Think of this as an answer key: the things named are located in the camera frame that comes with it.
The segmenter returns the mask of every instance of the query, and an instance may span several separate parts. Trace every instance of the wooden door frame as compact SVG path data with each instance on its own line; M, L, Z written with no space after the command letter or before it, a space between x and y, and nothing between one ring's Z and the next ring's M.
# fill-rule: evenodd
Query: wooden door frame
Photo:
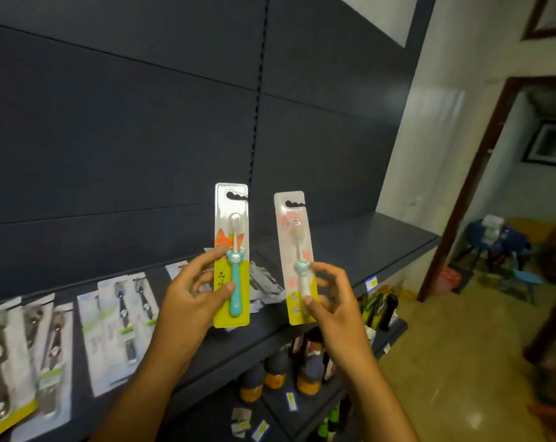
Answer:
M428 272L425 275L419 294L417 295L418 301L425 301L425 299L432 293L435 280L444 267L446 259L448 259L448 256L450 255L450 250L454 244L454 240L458 237L460 223L462 222L469 206L468 200L471 198L471 193L473 193L477 188L477 177L482 168L485 156L487 155L489 149L495 147L495 144L503 131L503 125L505 124L507 116L511 111L515 97L522 90L522 88L530 86L556 88L556 76L510 77L505 81L503 90L501 90L501 95L497 100L497 104L495 105L495 109L493 110L487 129L485 130L485 134L482 136L476 155L474 155L473 163L471 164L468 175L466 175L464 184L460 189L458 199L454 204L454 209L452 209L452 214L448 219L448 224L442 234L442 239L436 249L434 258L429 265Z

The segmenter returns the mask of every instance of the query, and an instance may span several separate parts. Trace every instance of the left hand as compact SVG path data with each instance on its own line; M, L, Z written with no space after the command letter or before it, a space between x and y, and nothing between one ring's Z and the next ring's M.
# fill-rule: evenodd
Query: left hand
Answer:
M221 245L198 256L182 268L165 294L146 358L171 368L177 379L188 368L214 314L235 290L235 284L228 282L215 292L199 293L200 286L214 277L212 271L203 270L227 250L229 245Z

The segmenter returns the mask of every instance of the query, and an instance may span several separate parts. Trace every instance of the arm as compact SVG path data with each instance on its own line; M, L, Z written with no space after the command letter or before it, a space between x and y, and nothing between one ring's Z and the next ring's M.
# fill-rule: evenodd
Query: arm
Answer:
M332 279L317 278L329 288L335 301L319 296L303 298L317 320L327 351L342 373L354 407L362 417L369 442L417 442L419 439L405 411L382 375L362 323L356 297L344 270L322 262L311 268Z
M203 273L203 269L228 249L223 245L201 254L172 281L135 377L90 442L155 440L172 391L188 369L214 314L235 289L229 282L215 292L197 294L201 284L213 280L213 273Z

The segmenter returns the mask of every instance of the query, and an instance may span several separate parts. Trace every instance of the blue toothbrush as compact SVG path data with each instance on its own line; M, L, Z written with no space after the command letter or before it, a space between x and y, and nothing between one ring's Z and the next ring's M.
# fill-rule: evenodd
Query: blue toothbrush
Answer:
M231 229L233 231L233 251L227 251L227 259L233 265L231 270L231 280L235 282L235 290L231 295L231 302L229 304L229 314L236 318L241 315L243 306L241 304L241 277L239 275L239 264L245 256L245 251L239 251L240 248L237 244L237 237L241 230L241 215L235 213L231 215Z

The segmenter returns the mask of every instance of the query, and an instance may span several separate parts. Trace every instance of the right hand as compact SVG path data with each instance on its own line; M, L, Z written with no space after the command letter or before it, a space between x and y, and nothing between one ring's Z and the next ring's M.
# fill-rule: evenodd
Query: right hand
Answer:
M330 289L335 300L319 295L318 301L304 297L303 303L319 324L327 353L335 365L353 377L367 363L374 363L375 358L352 286L342 268L324 262L311 262L311 268L332 276L329 280L317 277L317 285Z

